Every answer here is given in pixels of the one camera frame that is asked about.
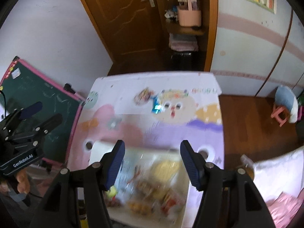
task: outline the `pink stool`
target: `pink stool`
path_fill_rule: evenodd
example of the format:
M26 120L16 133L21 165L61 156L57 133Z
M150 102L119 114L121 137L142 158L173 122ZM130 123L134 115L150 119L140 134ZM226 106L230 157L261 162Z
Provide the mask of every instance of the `pink stool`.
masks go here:
M284 116L285 116L284 120L282 120L279 116L282 112L284 113ZM275 118L278 121L278 123L280 124L280 127L282 127L282 125L288 121L289 116L290 116L289 111L287 110L287 108L285 106L280 105L280 106L276 107L276 104L273 104L273 112L270 115L270 117Z

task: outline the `green chalkboard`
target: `green chalkboard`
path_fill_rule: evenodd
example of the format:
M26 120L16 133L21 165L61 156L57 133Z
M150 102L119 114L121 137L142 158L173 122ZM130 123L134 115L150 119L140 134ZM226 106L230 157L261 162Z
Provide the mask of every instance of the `green chalkboard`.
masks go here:
M0 83L0 90L6 96L7 110L26 108L38 101L43 108L31 119L20 124L16 132L32 131L56 113L60 113L63 122L45 138L45 158L64 163L66 152L71 144L71 133L75 128L81 111L82 100L66 92L58 84L38 72L24 60L15 57Z

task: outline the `pink cloth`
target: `pink cloth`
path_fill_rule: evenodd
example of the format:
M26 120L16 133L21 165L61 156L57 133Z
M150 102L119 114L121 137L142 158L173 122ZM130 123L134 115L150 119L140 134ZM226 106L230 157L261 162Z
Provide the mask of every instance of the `pink cloth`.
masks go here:
M276 228L287 227L302 203L302 199L298 199L284 192L282 192L273 203L268 202L268 209Z

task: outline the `table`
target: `table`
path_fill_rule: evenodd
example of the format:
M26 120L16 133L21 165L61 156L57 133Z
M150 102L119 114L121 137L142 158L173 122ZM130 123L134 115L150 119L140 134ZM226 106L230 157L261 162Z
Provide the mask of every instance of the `table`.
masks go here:
M181 141L187 139L207 162L223 169L220 94L212 73L156 72L98 78L79 118L67 166L70 170L88 166L88 142L122 139L126 148L179 149ZM192 227L201 197L201 192L189 187L183 227Z

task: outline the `black cable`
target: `black cable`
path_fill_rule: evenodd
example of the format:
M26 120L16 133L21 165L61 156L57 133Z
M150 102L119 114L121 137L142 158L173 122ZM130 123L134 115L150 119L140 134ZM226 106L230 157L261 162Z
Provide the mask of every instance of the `black cable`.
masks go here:
M30 194L31 196L34 196L34 197L37 197L37 198L40 198L40 199L43 198L43 197L41 197L41 196L37 196L37 195L33 194L32 192L29 192L29 194Z
M6 98L4 92L0 90L0 93L3 95L3 99L4 99L4 118L6 118Z

